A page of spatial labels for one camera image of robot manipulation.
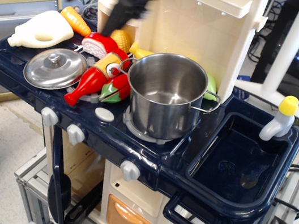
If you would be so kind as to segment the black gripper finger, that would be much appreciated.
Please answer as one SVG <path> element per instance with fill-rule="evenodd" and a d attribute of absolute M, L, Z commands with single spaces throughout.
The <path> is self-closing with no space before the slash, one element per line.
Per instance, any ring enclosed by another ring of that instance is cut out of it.
<path fill-rule="evenodd" d="M 101 34 L 110 36 L 114 30 L 121 29 L 131 19 L 141 19 L 147 11 L 149 1 L 145 0 L 105 0 L 111 13 Z"/>

